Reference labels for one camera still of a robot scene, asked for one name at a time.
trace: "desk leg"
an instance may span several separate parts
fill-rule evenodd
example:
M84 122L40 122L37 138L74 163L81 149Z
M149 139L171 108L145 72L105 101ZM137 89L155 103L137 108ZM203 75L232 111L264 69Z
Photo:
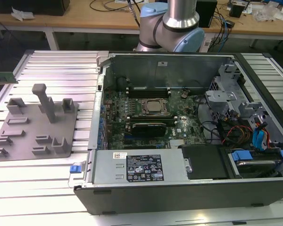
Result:
M250 47L251 48L254 48L256 43L257 43L258 39L252 39L251 42L250 42Z
M45 35L51 50L59 50L58 42L55 33L52 29L45 30Z
M205 33L203 43L199 49L200 53L207 53L208 48L211 44L212 39L214 38L215 33Z

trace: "black box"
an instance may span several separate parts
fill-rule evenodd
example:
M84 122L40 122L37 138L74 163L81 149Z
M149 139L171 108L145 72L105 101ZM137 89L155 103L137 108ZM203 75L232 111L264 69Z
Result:
M24 12L62 16L70 0L0 0L0 13L11 13L12 7Z
M244 9L245 9L245 5L232 4L231 11L230 11L230 17L240 18Z
M217 0L197 0L196 12L199 14L199 27L210 27L216 9Z

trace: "floor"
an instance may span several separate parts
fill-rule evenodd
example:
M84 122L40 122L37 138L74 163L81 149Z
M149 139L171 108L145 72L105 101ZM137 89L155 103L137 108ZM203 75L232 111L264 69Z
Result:
M42 32L14 31L4 33L0 40L0 71L13 71L26 49L49 50L47 40ZM131 51L137 46L138 35L89 34L89 42L84 41L83 33L57 33L61 50L118 50ZM260 40L255 48L249 47L250 40L229 39L222 52L234 53L270 53L283 68L283 43L274 50L278 40Z

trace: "warning label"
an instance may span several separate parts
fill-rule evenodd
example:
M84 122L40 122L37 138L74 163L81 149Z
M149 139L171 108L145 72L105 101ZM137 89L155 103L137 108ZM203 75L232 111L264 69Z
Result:
M160 154L156 155L128 155L127 181L163 181L164 173Z

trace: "wooden table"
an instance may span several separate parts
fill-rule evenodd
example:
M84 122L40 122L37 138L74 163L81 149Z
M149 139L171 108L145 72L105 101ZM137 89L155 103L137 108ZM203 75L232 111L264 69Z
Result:
M85 32L85 33L119 33L138 34L138 26L129 12L98 12L89 7L91 0L71 0L64 16L35 15L34 20L17 21L11 15L0 14L0 21L10 30L42 31L46 33L50 49L57 50L58 44L54 32ZM96 1L92 6L105 10L103 0ZM227 0L218 1L220 13L228 20L235 22L230 37L246 39L283 40L283 21L256 22L252 15L245 14L240 18L229 17L229 11L221 4ZM120 3L110 3L111 8L124 6ZM220 31L220 24L213 19L210 28L204 28L206 40L202 51L207 50L208 43Z

